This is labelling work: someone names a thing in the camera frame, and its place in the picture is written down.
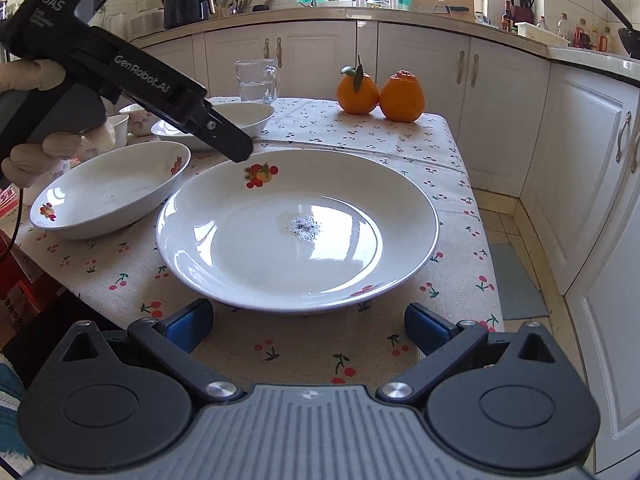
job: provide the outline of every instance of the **floor mat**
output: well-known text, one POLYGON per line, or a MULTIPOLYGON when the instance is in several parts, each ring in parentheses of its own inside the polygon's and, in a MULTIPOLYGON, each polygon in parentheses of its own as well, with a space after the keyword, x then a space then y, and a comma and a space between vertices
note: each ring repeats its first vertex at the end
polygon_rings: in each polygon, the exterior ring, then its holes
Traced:
POLYGON ((548 316, 542 293, 531 281, 516 251, 508 244, 489 244, 504 319, 548 316))

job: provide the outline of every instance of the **orange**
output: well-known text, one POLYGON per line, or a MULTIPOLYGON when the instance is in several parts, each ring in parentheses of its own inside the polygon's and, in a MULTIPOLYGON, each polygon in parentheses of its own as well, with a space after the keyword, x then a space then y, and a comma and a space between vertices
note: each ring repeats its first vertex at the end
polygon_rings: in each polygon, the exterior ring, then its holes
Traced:
POLYGON ((424 111, 424 94, 415 75, 393 74, 380 91, 380 109, 387 119, 413 123, 424 111))
POLYGON ((342 69, 342 73, 344 76, 335 91, 340 107, 348 114, 353 115, 371 113, 373 108, 378 105, 378 87, 376 84, 363 72, 361 64, 357 68, 347 66, 342 69))

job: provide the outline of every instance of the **glass mug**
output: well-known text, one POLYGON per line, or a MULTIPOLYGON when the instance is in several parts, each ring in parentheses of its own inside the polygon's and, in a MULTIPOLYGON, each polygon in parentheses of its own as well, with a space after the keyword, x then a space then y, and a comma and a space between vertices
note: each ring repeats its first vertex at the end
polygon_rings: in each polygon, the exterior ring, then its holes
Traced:
POLYGON ((280 92, 280 76, 275 59, 236 61, 240 100, 271 104, 280 92))

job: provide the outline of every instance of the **table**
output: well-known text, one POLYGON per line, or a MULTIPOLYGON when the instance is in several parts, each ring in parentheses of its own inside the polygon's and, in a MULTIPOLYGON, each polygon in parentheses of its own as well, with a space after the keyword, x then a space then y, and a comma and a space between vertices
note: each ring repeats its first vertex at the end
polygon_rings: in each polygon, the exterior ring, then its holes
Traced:
MULTIPOLYGON (((213 102, 233 102, 218 98, 213 102)), ((394 123, 379 108, 350 116, 335 102, 278 99, 276 113, 255 139, 255 151, 344 150, 404 174, 431 198, 440 239, 430 261, 406 283, 378 298, 312 316, 277 316, 215 305, 212 333, 193 356, 222 374, 251 383, 365 383, 373 388, 417 363, 421 352, 404 334, 412 301, 452 322, 474 319, 502 330, 494 268, 468 174, 444 118, 423 114, 394 123)), ((186 178, 223 162, 193 153, 186 178)), ((62 240, 34 228, 28 215, 17 243, 78 298, 121 327, 162 319, 198 297, 172 276, 158 255, 159 208, 135 224, 94 240, 62 240)), ((15 211, 0 221, 11 233, 15 211)))

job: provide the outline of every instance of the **white glove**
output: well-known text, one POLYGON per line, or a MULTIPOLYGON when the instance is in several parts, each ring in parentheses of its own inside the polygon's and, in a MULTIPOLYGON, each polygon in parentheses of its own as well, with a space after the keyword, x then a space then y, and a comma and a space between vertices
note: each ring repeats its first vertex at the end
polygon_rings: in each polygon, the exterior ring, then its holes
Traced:
MULTIPOLYGON (((50 90, 65 79, 65 69, 49 60, 20 59, 0 64, 0 92, 7 90, 50 90)), ((108 122, 82 134, 103 152, 113 149, 115 133, 108 122)), ((2 173, 18 187, 31 187, 43 174, 55 172, 62 161, 80 148, 81 136, 65 132, 48 135, 42 144, 18 144, 2 161, 2 173)))

